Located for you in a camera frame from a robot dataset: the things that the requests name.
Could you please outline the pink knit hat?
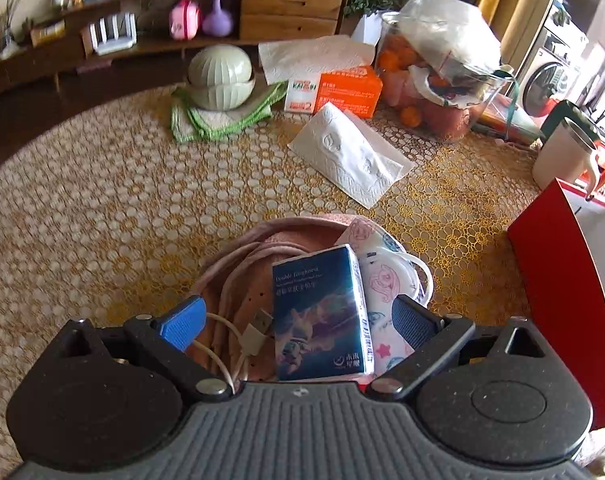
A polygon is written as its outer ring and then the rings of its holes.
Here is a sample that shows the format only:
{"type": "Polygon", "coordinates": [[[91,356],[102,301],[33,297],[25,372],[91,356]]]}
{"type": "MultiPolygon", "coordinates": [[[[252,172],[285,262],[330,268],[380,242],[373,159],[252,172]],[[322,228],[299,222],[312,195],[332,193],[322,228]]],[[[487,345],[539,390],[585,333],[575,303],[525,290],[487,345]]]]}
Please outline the pink knit hat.
{"type": "Polygon", "coordinates": [[[192,290],[207,308],[203,332],[188,355],[231,385],[275,374],[272,266],[341,246],[358,216],[314,216],[261,223],[205,264],[192,290]]]}

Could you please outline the blue tissue pack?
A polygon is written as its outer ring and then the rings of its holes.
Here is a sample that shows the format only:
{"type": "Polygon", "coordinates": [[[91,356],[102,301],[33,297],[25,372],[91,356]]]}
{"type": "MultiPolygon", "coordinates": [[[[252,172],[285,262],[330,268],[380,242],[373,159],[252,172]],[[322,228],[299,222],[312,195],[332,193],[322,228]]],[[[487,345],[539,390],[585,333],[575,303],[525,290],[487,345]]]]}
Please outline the blue tissue pack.
{"type": "Polygon", "coordinates": [[[364,384],[373,376],[368,308],[350,246],[275,263],[272,285],[278,380],[364,384]]]}

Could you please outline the red cardboard box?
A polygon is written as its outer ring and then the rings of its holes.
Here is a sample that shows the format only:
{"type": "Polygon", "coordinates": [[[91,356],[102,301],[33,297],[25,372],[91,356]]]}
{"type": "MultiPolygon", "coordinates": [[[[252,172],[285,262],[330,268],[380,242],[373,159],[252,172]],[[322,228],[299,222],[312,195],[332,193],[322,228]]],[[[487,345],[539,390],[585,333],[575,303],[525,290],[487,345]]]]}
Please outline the red cardboard box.
{"type": "Polygon", "coordinates": [[[574,374],[605,427],[605,290],[576,211],[605,211],[552,181],[508,227],[531,318],[574,374]]]}

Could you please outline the white napkin pack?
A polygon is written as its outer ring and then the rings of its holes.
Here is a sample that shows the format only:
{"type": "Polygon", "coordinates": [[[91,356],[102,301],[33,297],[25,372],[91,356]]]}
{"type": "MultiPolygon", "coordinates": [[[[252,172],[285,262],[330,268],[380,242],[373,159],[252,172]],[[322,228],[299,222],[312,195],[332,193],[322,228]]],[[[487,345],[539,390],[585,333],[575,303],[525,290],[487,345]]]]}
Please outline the white napkin pack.
{"type": "Polygon", "coordinates": [[[327,103],[288,147],[365,208],[417,164],[349,110],[327,103]]]}

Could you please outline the green edged cloth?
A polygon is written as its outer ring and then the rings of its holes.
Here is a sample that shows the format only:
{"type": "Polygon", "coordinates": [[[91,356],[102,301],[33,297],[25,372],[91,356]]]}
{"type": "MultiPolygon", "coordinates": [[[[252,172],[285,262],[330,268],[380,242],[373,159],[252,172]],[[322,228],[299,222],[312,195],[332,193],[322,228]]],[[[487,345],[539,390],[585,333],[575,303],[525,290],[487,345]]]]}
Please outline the green edged cloth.
{"type": "Polygon", "coordinates": [[[188,90],[179,87],[171,95],[170,130],[179,143],[218,141],[229,134],[240,133],[272,116],[272,106],[285,98],[287,84],[264,84],[235,110],[214,112],[198,108],[188,90]]]}

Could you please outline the cream kettle mug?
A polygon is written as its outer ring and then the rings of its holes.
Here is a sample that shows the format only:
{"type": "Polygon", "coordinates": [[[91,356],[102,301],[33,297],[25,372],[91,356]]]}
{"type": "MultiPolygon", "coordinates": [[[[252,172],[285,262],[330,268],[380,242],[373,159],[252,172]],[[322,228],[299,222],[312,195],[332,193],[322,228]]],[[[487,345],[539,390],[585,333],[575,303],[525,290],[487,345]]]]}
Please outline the cream kettle mug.
{"type": "Polygon", "coordinates": [[[586,200],[592,200],[600,181],[597,148],[578,124],[563,118],[539,152],[533,178],[544,190],[557,179],[574,183],[584,172],[588,176],[586,200]]]}

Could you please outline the colourful plastic organizer box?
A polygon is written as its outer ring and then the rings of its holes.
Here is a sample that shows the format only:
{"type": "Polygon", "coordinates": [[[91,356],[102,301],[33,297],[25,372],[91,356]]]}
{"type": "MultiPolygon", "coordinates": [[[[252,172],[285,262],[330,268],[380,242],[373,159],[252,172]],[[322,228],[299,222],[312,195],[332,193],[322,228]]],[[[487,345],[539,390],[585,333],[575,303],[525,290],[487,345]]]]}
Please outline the colourful plastic organizer box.
{"type": "Polygon", "coordinates": [[[472,130],[492,138],[537,150],[542,147],[542,132],[525,110],[512,99],[498,94],[477,119],[472,130]]]}

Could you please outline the orange green tissue holder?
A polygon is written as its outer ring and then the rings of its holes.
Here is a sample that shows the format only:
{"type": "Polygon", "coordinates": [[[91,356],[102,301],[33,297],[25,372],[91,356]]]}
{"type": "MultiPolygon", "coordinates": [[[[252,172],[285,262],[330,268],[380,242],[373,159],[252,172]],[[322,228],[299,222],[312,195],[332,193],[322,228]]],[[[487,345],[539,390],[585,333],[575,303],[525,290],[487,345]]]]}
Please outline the orange green tissue holder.
{"type": "Polygon", "coordinates": [[[600,180],[597,190],[605,188],[605,135],[600,132],[593,120],[583,113],[580,108],[568,100],[557,103],[540,127],[545,139],[549,139],[553,130],[560,125],[563,119],[572,119],[581,130],[589,136],[597,148],[597,164],[600,170],[600,180]]]}

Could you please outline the green ceramic jar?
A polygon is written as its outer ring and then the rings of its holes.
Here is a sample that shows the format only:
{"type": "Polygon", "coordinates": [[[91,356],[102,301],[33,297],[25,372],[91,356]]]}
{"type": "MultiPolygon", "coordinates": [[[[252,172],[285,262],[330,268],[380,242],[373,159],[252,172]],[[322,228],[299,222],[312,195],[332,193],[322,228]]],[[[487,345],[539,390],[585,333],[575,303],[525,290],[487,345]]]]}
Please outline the green ceramic jar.
{"type": "Polygon", "coordinates": [[[215,44],[199,51],[188,66],[188,93],[204,110],[235,110],[254,88],[252,61],[240,47],[215,44]]]}

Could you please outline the fruit bowl with plastic wrap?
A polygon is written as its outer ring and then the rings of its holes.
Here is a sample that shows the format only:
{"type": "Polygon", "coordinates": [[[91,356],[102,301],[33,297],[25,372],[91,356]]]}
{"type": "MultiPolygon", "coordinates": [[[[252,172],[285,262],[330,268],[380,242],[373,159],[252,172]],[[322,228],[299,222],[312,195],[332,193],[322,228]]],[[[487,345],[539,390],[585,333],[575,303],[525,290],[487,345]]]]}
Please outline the fruit bowl with plastic wrap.
{"type": "Polygon", "coordinates": [[[443,143],[464,138],[513,80],[481,10],[461,0],[409,0],[391,15],[375,68],[401,125],[443,143]]]}

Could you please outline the orange tissue box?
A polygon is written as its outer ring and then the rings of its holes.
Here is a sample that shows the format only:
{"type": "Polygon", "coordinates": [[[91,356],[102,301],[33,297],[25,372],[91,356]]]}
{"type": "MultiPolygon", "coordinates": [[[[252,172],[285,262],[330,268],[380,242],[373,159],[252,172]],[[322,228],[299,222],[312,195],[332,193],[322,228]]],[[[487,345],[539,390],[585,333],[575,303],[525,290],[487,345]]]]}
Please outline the orange tissue box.
{"type": "Polygon", "coordinates": [[[284,110],[315,114],[327,103],[360,118],[374,114],[383,82],[375,49],[348,36],[265,42],[258,46],[268,84],[285,84],[284,110]]]}

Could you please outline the washing machine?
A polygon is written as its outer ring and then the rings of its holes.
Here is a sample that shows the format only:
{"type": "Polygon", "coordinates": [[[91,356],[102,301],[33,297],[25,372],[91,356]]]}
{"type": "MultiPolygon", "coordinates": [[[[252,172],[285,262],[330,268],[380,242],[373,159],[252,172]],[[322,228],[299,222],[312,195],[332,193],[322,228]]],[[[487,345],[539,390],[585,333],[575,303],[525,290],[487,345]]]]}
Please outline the washing machine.
{"type": "Polygon", "coordinates": [[[599,81],[605,50],[573,22],[565,0],[554,0],[519,75],[519,106],[541,127],[563,100],[579,104],[599,81]]]}

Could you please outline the white router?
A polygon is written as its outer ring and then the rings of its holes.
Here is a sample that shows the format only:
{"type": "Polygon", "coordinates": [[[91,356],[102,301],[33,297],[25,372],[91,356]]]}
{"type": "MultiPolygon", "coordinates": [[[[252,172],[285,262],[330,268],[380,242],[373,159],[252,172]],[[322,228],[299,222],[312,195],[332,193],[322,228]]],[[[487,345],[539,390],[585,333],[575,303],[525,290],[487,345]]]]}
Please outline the white router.
{"type": "Polygon", "coordinates": [[[89,25],[92,51],[109,55],[129,50],[138,43],[135,15],[130,12],[112,14],[89,25]]]}

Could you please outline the pink toy backpack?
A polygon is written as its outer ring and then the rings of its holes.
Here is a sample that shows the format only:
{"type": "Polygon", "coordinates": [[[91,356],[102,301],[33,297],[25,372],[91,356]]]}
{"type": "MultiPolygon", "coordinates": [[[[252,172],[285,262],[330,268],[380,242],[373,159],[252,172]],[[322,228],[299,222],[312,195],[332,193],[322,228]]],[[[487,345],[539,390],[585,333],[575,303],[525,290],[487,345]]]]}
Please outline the pink toy backpack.
{"type": "Polygon", "coordinates": [[[174,40],[195,38],[199,29],[199,6],[193,0],[180,0],[169,14],[169,32],[174,40]]]}

